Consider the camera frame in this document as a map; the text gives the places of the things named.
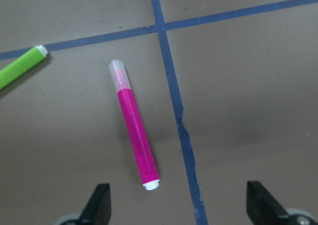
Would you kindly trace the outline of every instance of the pink marker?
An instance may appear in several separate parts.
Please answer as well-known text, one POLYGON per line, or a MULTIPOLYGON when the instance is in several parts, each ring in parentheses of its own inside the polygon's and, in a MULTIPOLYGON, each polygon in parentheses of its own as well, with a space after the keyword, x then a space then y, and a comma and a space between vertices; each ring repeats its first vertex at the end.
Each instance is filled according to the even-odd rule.
POLYGON ((112 60, 109 69, 124 115, 141 181, 147 190, 156 189, 159 186, 158 171, 124 64, 121 60, 112 60))

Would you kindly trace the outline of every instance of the clear marker cap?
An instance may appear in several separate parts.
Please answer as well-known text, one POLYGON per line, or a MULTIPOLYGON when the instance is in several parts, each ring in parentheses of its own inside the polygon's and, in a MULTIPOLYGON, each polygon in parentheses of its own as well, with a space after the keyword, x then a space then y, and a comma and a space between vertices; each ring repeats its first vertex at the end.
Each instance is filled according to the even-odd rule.
POLYGON ((131 89, 124 64, 121 60, 112 60, 109 63, 109 69, 117 93, 123 89, 131 89))

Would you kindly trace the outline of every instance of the black object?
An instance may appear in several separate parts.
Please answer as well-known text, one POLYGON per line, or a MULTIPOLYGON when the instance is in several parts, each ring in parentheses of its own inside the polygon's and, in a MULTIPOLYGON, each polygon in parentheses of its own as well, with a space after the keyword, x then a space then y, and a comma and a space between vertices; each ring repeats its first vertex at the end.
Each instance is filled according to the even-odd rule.
POLYGON ((318 225, 307 214, 289 214, 258 181, 247 182, 246 211, 254 225, 318 225))
POLYGON ((61 225, 108 225, 111 216, 109 184, 98 184, 78 220, 61 225))

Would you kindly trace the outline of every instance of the blue painter's tape line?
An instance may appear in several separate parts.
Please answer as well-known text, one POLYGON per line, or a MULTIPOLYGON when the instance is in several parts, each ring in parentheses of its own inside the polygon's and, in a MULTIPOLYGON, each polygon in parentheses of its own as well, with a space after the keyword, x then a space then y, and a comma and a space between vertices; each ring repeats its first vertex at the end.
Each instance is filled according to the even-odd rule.
POLYGON ((233 10, 233 11, 228 11, 228 12, 223 12, 223 13, 206 15, 206 16, 196 17, 196 18, 192 18, 192 19, 169 22, 169 23, 166 23, 165 29, 166 30, 173 30, 173 29, 184 28, 184 27, 189 27, 189 26, 194 26, 194 25, 201 25, 201 24, 206 24, 206 23, 211 23, 211 22, 216 22, 216 21, 221 21, 221 20, 228 20, 228 19, 232 19, 232 18, 247 16, 247 15, 265 13, 265 12, 269 12, 269 11, 280 10, 280 9, 285 9, 285 8, 290 8, 290 7, 300 6, 300 5, 307 5, 307 4, 312 4, 312 3, 316 3, 316 2, 318 2, 318 0, 280 1, 280 2, 276 2, 276 3, 270 3, 270 4, 265 4, 265 5, 259 5, 259 6, 239 9, 239 10, 233 10))
MULTIPOLYGON (((97 36, 91 36, 91 37, 85 37, 81 39, 75 39, 75 40, 68 40, 53 44, 47 44, 45 47, 47 50, 50 51, 56 51, 56 50, 63 50, 68 48, 74 48, 78 46, 84 46, 84 45, 91 45, 91 44, 97 44, 107 41, 113 41, 113 40, 119 40, 139 35, 145 35, 150 33, 149 31, 150 27, 143 27, 143 28, 137 28, 132 30, 124 30, 119 31, 115 33, 109 33, 104 35, 97 35, 97 36)), ((0 60, 7 60, 11 58, 17 58, 20 57, 22 54, 24 54, 26 51, 28 51, 30 48, 26 49, 20 49, 20 50, 13 50, 9 52, 0 53, 0 60)))
POLYGON ((188 132, 186 131, 182 122, 183 105, 182 105, 181 94, 180 94, 178 81, 177 81, 177 77, 175 74, 174 65, 172 61, 169 41, 168 41, 167 33, 165 31, 165 23, 164 23, 162 9, 160 5, 160 0, 151 0, 151 1, 154 8, 156 27, 157 27, 156 30, 158 32, 161 54, 163 58, 168 85, 169 85, 174 116, 177 123, 179 139, 180 139, 182 154, 183 154, 183 160, 184 160, 185 170, 187 173, 187 178, 189 183, 190 194, 192 198, 192 203, 194 205, 195 219, 198 225, 208 225, 208 219, 206 216, 204 203, 201 200, 200 187, 199 187, 196 172, 195 172, 195 158, 193 154, 190 136, 188 132))
POLYGON ((156 24, 160 27, 164 27, 164 18, 163 18, 160 0, 151 0, 151 2, 153 4, 156 24))

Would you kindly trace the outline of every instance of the gray floor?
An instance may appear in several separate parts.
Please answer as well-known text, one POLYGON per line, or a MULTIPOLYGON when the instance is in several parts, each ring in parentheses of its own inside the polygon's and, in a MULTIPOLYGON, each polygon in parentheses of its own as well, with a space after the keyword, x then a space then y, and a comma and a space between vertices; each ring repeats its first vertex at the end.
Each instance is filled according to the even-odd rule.
MULTIPOLYGON (((175 21, 280 0, 161 0, 175 21)), ((247 180, 318 217, 318 4, 168 32, 210 224, 247 180)), ((0 52, 155 23, 150 0, 0 0, 0 52)), ((0 61, 0 69, 11 60, 0 61)), ((53 224, 110 182, 110 224, 195 224, 156 34, 50 52, 0 91, 0 221, 53 224), (140 184, 107 64, 124 61, 160 173, 140 184)))

